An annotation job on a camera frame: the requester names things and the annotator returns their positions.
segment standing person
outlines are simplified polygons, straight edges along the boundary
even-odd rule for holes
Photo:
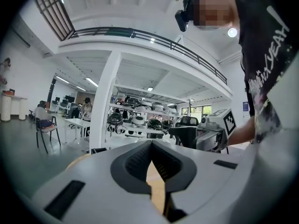
[[[10,58],[6,58],[3,63],[0,64],[0,84],[7,84],[7,80],[4,77],[4,72],[10,67]]]
[[[291,9],[295,1],[184,0],[184,11],[176,13],[181,31],[186,30],[189,21],[201,30],[239,29],[241,67],[245,73],[251,118],[234,131],[228,144],[217,147],[218,150],[253,139],[259,143],[266,136],[279,132],[283,123],[294,119],[283,114],[279,107],[288,102],[292,103],[288,107],[294,107],[293,102],[298,97],[287,94],[289,87],[298,84],[296,78],[289,78],[298,71],[299,63],[297,16]],[[292,72],[285,76],[290,68]],[[281,91],[286,92],[283,96],[288,100],[280,98]],[[298,114],[294,109],[288,112]]]
[[[82,120],[90,122],[90,120],[92,118],[91,117],[92,111],[93,111],[93,105],[90,102],[90,98],[86,97],[84,100],[84,103],[82,105],[82,108],[81,108]],[[87,133],[87,131],[89,131],[89,130],[90,130],[90,127],[86,128],[86,136],[89,136],[89,134]]]

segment black t-shirt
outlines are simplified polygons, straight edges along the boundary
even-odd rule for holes
[[[241,66],[250,114],[255,116],[256,137],[260,142],[269,133],[281,129],[268,92],[279,82],[294,60],[298,49],[297,19],[282,0],[235,0],[240,18]]]

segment gray floor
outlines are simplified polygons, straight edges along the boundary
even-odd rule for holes
[[[39,148],[36,144],[35,125],[29,121],[11,119],[0,123],[1,156],[15,189],[31,198],[35,191],[46,181],[56,176],[76,158],[85,153],[64,144],[64,127],[57,135],[44,139],[49,154],[46,153],[40,133]]]

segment white box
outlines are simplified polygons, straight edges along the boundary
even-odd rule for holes
[[[231,109],[223,109],[209,115],[209,121],[215,122],[220,128],[224,128],[227,138],[236,129],[235,119]]]

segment white cylinder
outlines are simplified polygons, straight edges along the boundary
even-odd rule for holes
[[[19,104],[19,119],[25,120],[26,119],[26,99],[20,99]]]
[[[11,113],[11,97],[3,95],[2,107],[1,107],[1,120],[10,121],[10,113]]]

